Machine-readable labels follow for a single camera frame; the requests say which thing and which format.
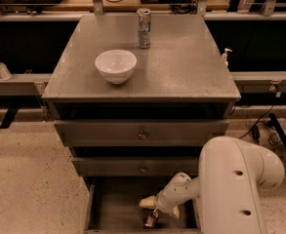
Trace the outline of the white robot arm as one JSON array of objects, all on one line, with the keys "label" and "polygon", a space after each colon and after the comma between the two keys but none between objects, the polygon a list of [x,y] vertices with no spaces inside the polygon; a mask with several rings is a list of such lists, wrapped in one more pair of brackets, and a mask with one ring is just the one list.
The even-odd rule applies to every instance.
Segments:
[{"label": "white robot arm", "polygon": [[179,205],[199,199],[203,234],[267,234],[259,192],[280,186],[285,169],[269,149],[230,136],[214,137],[203,146],[198,177],[175,174],[157,195],[140,206],[180,216]]}]

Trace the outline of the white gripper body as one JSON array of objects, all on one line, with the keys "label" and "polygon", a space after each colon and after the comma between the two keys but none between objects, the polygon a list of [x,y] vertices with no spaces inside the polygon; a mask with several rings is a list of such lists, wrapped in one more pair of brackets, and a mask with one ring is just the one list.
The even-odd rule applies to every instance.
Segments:
[{"label": "white gripper body", "polygon": [[174,207],[179,207],[190,199],[188,186],[191,182],[189,175],[177,173],[168,184],[156,195],[156,209],[170,215]]}]

